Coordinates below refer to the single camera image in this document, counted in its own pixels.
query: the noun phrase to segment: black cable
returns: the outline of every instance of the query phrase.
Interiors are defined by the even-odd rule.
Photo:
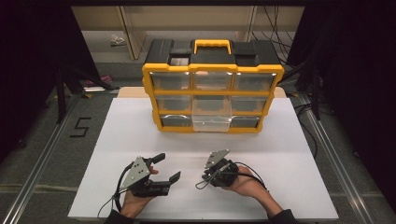
[[[285,56],[285,53],[283,52],[283,49],[282,49],[281,45],[284,45],[284,44],[283,44],[282,40],[280,39],[279,34],[277,33],[277,27],[275,27],[275,25],[276,25],[276,23],[277,23],[277,13],[278,13],[278,11],[279,11],[279,7],[275,7],[275,25],[273,25],[272,20],[271,20],[269,14],[268,14],[268,11],[267,11],[266,7],[265,7],[265,6],[263,6],[263,7],[264,7],[265,14],[266,14],[266,16],[267,16],[267,18],[268,18],[268,21],[270,22],[271,27],[273,28],[273,32],[271,33],[271,39],[272,39],[273,34],[275,33],[275,34],[276,34],[276,37],[277,37],[277,41],[279,42],[280,51],[281,51],[283,57],[285,57],[285,59],[288,59],[288,58]]]
[[[125,176],[125,173],[126,173],[128,170],[131,169],[131,167],[132,167],[133,164],[134,164],[134,163],[132,162],[132,163],[129,164],[127,167],[125,167],[125,169],[122,171],[122,174],[121,174],[120,179],[119,179],[119,183],[117,184],[116,192],[114,193],[113,198],[112,198],[112,199],[114,199],[114,202],[115,202],[115,204],[116,204],[117,209],[119,210],[119,212],[121,211],[120,195],[121,195],[123,192],[126,192],[126,191],[127,191],[127,190],[125,190],[125,191],[123,191],[123,192],[120,192],[121,181],[122,181],[123,177]]]
[[[113,197],[111,197],[105,204],[103,204],[103,206],[99,209],[99,212],[98,212],[98,215],[97,215],[97,218],[98,219],[100,219],[100,220],[103,220],[103,219],[101,219],[101,218],[99,218],[99,215],[100,215],[100,212],[102,212],[102,209],[106,206],[106,204],[108,204],[111,200],[113,200]]]
[[[197,183],[197,184],[195,185],[195,187],[196,187],[197,189],[204,189],[204,188],[206,188],[206,186],[207,186],[208,184],[210,184],[210,182],[212,181],[212,179],[214,179],[214,178],[216,177],[216,175],[218,175],[219,173],[220,173],[220,170],[217,170],[215,173],[213,173],[212,176],[210,176],[210,177],[208,177],[207,179],[204,179],[203,181]],[[204,182],[206,182],[206,184],[205,184],[203,187],[199,188],[198,185],[200,185],[200,184],[202,184],[202,183],[204,183]]]
[[[293,42],[294,40],[293,40],[293,38],[291,38],[291,36],[289,35],[289,32],[288,32],[288,31],[286,32],[286,34],[289,36],[291,42]]]
[[[312,37],[309,41],[308,41],[308,43],[306,43],[306,45],[300,50],[300,54],[299,54],[299,59],[300,59],[300,61],[303,61],[302,60],[302,57],[303,57],[303,54],[307,51],[307,49],[308,49],[308,47],[309,46],[311,46],[312,44],[314,44],[315,43],[315,39],[318,37],[318,32],[315,34],[315,36],[314,37]]]
[[[254,38],[256,38],[256,40],[259,40],[259,39],[257,38],[257,36],[254,35],[254,32],[251,32],[251,33],[253,34]]]
[[[294,109],[297,109],[297,108],[300,108],[300,107],[306,106],[306,105],[297,105],[297,106],[294,107]]]
[[[279,58],[279,57],[278,57],[278,59],[279,59],[282,63],[284,63],[285,65],[290,66],[291,68],[294,67],[293,65],[288,64],[288,62],[286,62],[285,60],[283,60],[283,59],[281,59],[281,58]]]
[[[267,38],[268,40],[271,40],[272,42],[274,42],[274,43],[276,43],[276,44],[281,44],[281,45],[283,45],[283,46],[286,46],[286,47],[288,47],[288,48],[291,48],[290,45],[283,44],[283,43],[279,43],[279,42],[277,42],[277,41],[271,39],[271,38],[270,38],[268,35],[266,35],[263,31],[262,31],[262,35],[263,35],[265,38]]]
[[[262,182],[262,183],[264,183],[264,181],[262,181],[262,178],[259,176],[259,174],[257,174],[257,172],[255,171],[255,170],[253,170],[250,166],[248,166],[248,165],[246,165],[246,164],[244,164],[244,163],[242,163],[242,162],[240,162],[240,161],[236,161],[236,162],[234,162],[235,164],[242,164],[242,165],[244,165],[244,166],[246,166],[247,168],[249,168],[259,179],[260,179],[260,181]]]
[[[232,173],[232,172],[222,172],[222,174],[224,174],[224,175],[242,175],[242,176],[247,176],[247,177],[250,177],[250,178],[256,180],[257,182],[259,182],[260,185],[262,185],[262,187],[263,187],[264,189],[267,189],[267,187],[265,187],[265,184],[264,184],[263,182],[261,182],[260,179],[257,178],[257,177],[254,176],[254,175],[248,175],[248,174],[242,174],[242,173]]]

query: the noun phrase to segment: white table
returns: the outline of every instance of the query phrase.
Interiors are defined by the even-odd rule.
[[[332,205],[318,167],[306,143],[290,100],[275,98],[263,129],[254,134],[161,133],[151,118],[148,98],[116,98],[108,111],[69,217],[96,218],[111,197],[125,166],[137,156],[166,153],[155,165],[151,179],[167,180],[181,171],[169,195],[151,201],[139,218],[144,220],[240,220],[267,219],[253,199],[220,188],[198,190],[204,165],[212,151],[230,149],[226,159],[241,161],[256,170],[274,198],[300,220],[334,220]],[[111,204],[100,217],[107,217]]]

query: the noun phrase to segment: hand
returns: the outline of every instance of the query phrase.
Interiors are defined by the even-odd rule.
[[[245,166],[238,166],[238,170],[241,174],[252,175],[250,170]],[[239,175],[230,187],[224,189],[255,198],[265,209],[268,217],[273,217],[283,211],[283,208],[275,201],[271,194],[253,178]]]
[[[246,175],[253,175],[245,166],[238,166],[238,172]],[[268,193],[262,185],[255,179],[239,175],[230,187],[224,188],[234,191],[242,196],[257,198],[261,194]]]
[[[149,170],[152,175],[156,175],[159,173],[158,170],[154,170],[152,166],[149,167]],[[130,190],[126,191],[125,199],[120,211],[125,217],[135,218],[139,215],[146,205],[155,197],[148,197],[148,198],[139,198],[135,197]]]

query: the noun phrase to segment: yellow organizer box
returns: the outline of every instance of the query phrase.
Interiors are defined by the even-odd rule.
[[[258,133],[284,69],[271,41],[153,40],[143,66],[162,132]]]

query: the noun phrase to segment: black sleeve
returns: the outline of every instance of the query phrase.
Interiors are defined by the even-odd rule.
[[[290,209],[283,210],[276,214],[274,217],[269,218],[272,224],[297,224],[297,220],[294,218],[293,213]]]
[[[134,219],[125,217],[115,210],[111,210],[110,216],[104,224],[134,224]]]

